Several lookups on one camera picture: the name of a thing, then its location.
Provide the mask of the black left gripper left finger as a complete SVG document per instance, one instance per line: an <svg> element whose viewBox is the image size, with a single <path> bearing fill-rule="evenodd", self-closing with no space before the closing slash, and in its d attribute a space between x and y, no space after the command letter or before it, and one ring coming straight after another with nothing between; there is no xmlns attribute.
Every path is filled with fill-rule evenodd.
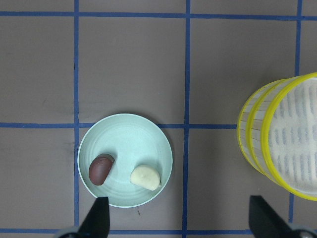
<svg viewBox="0 0 317 238"><path fill-rule="evenodd" d="M108 235L110 230L108 197L99 197L79 227L80 235Z"/></svg>

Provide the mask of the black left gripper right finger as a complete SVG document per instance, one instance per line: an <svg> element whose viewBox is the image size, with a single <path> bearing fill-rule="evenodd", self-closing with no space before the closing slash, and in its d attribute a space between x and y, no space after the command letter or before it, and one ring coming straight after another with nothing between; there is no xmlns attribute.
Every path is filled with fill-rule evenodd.
<svg viewBox="0 0 317 238"><path fill-rule="evenodd" d="M290 226L259 195L249 199L249 227L255 238L285 238L292 233Z"/></svg>

